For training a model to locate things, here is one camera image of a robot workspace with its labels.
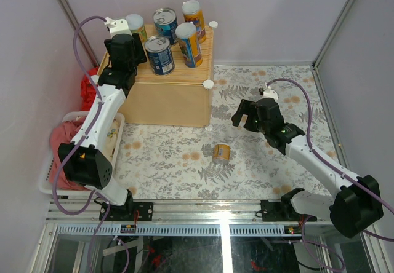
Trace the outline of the tall blue vegetable can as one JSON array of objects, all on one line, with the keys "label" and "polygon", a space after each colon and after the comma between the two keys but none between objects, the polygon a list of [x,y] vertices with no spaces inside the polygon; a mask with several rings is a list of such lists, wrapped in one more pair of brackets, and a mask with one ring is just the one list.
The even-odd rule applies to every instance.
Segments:
[{"label": "tall blue vegetable can", "polygon": [[182,23],[176,28],[175,34],[185,64],[189,68],[198,67],[203,58],[195,25],[191,22]]}]

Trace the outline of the blue soup can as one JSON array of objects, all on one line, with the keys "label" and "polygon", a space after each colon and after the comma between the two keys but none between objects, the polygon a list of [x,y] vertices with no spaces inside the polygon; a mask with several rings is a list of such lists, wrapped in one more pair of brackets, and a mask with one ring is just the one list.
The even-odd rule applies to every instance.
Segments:
[{"label": "blue soup can", "polygon": [[168,38],[170,45],[177,43],[175,30],[178,27],[178,23],[173,9],[169,7],[157,9],[153,14],[153,22],[158,34]]}]

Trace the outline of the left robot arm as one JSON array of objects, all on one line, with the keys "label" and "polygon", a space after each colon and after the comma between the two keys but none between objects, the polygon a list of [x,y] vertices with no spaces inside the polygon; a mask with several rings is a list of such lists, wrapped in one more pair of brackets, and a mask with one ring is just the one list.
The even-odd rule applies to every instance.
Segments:
[{"label": "left robot arm", "polygon": [[108,130],[135,83],[137,67],[147,62],[139,35],[117,34],[105,40],[110,65],[94,83],[96,97],[84,123],[70,143],[58,148],[60,168],[67,180],[103,199],[102,208],[112,220],[135,215],[132,194],[113,178],[113,166],[104,155]]}]

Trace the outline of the short yellow can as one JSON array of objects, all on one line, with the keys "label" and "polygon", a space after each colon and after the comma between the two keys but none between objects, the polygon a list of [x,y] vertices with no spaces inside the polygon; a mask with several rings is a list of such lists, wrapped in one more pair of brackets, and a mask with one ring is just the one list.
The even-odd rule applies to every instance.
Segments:
[{"label": "short yellow can", "polygon": [[142,43],[147,40],[147,33],[142,16],[138,14],[130,14],[125,17],[128,27],[132,34],[138,33]]}]

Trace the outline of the tall yellow lidded can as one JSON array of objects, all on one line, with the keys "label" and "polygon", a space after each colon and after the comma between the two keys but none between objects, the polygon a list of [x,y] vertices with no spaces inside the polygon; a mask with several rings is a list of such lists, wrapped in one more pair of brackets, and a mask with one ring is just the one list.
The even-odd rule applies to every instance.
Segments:
[{"label": "tall yellow lidded can", "polygon": [[182,4],[182,13],[185,22],[195,25],[199,43],[203,43],[206,40],[206,30],[201,4],[196,0],[186,1]]}]

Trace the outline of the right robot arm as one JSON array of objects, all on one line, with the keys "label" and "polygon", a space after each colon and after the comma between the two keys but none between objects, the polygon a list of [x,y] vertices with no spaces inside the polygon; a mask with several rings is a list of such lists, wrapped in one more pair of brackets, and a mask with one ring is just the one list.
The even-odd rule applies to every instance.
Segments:
[{"label": "right robot arm", "polygon": [[307,136],[298,126],[284,121],[279,104],[273,98],[257,102],[241,100],[232,117],[238,126],[246,116],[244,128],[262,133],[268,144],[310,172],[329,195],[312,194],[304,189],[292,191],[281,204],[281,214],[295,220],[301,214],[329,220],[345,237],[352,238],[384,215],[379,202],[378,182],[361,177],[336,163],[322,151],[310,148]]}]

